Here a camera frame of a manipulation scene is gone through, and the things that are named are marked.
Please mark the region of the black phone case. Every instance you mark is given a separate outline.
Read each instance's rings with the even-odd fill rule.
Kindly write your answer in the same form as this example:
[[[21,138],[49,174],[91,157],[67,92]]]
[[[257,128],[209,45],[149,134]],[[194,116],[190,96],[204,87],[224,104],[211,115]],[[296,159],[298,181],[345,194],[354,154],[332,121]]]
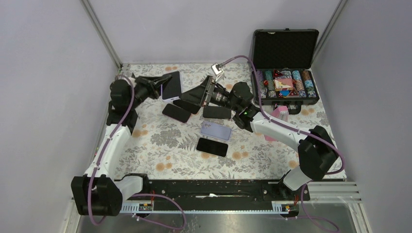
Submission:
[[[201,108],[200,106],[197,106],[195,104],[192,104],[192,103],[189,103],[183,100],[174,100],[172,103],[194,115],[196,115]]]

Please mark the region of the lilac phone case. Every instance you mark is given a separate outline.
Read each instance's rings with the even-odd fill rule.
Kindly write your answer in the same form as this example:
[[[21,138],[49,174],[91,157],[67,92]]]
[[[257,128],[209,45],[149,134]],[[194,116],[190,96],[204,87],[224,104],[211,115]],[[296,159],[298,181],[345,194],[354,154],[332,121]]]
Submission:
[[[200,129],[200,134],[222,141],[229,141],[232,135],[232,129],[220,124],[204,121]]]

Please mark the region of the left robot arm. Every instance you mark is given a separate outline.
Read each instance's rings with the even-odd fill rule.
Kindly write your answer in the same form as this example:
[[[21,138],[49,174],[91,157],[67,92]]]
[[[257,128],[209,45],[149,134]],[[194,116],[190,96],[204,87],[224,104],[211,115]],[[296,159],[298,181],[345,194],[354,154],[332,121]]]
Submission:
[[[135,195],[149,197],[151,187],[146,175],[128,174],[115,180],[117,163],[126,142],[132,136],[138,115],[136,108],[146,99],[160,97],[161,89],[172,79],[171,74],[160,77],[119,75],[110,85],[110,101],[104,137],[83,176],[75,176],[71,190],[77,211],[82,216],[117,216],[122,204]]]

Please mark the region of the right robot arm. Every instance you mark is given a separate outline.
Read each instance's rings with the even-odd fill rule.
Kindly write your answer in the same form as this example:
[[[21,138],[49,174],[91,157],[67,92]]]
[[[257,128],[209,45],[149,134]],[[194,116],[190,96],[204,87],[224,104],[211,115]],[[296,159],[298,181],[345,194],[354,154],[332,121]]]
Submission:
[[[299,155],[299,166],[281,178],[279,195],[291,200],[298,188],[310,181],[319,181],[329,174],[329,170],[339,155],[325,128],[301,128],[289,122],[270,116],[253,104],[253,94],[246,82],[233,85],[227,91],[211,76],[197,87],[181,94],[181,100],[206,107],[209,103],[234,111],[235,124],[252,133],[269,136],[294,149]]]

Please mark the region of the black poker chip case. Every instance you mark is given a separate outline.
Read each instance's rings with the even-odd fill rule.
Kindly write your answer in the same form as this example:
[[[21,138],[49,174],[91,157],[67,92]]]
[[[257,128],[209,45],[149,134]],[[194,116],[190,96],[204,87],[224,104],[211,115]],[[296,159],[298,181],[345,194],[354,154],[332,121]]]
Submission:
[[[311,72],[319,31],[264,30],[254,32],[251,60],[257,75],[251,78],[255,103],[287,106],[291,115],[320,99]],[[292,78],[293,90],[275,91],[274,79]]]

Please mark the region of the floral tablecloth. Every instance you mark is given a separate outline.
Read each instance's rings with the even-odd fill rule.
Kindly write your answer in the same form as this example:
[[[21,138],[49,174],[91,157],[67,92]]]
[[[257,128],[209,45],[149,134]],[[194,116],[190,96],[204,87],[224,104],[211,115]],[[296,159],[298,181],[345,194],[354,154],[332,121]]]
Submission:
[[[180,71],[183,90],[199,85],[212,75],[211,64],[127,65],[135,76],[161,76]],[[228,91],[237,82],[251,86],[248,64],[230,63],[225,66],[225,78],[219,81]],[[144,173],[149,179],[280,179],[299,165],[298,154],[285,144],[266,141],[261,133],[241,130],[233,120],[205,119],[203,108],[181,123],[162,114],[166,103],[147,99],[137,108],[139,121],[125,144],[115,169],[115,179],[129,173]],[[204,121],[215,122],[232,129],[225,157],[196,150],[203,137]],[[303,106],[300,114],[288,117],[299,127],[324,127],[336,144],[322,101]]]

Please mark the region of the playing cards deck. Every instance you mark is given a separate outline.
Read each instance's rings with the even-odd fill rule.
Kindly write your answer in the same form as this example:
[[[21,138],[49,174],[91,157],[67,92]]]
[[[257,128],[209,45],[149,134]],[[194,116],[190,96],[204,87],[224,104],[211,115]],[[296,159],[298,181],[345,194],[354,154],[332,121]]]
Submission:
[[[276,78],[274,79],[275,91],[290,91],[294,89],[292,78]]]

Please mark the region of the pink box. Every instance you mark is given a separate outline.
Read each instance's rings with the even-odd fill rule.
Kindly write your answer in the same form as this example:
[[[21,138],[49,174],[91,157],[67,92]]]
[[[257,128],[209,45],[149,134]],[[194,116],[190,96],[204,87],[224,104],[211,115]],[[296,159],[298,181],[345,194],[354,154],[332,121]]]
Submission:
[[[289,118],[289,110],[287,106],[278,105],[271,113],[271,116],[278,118],[283,121],[288,121]]]

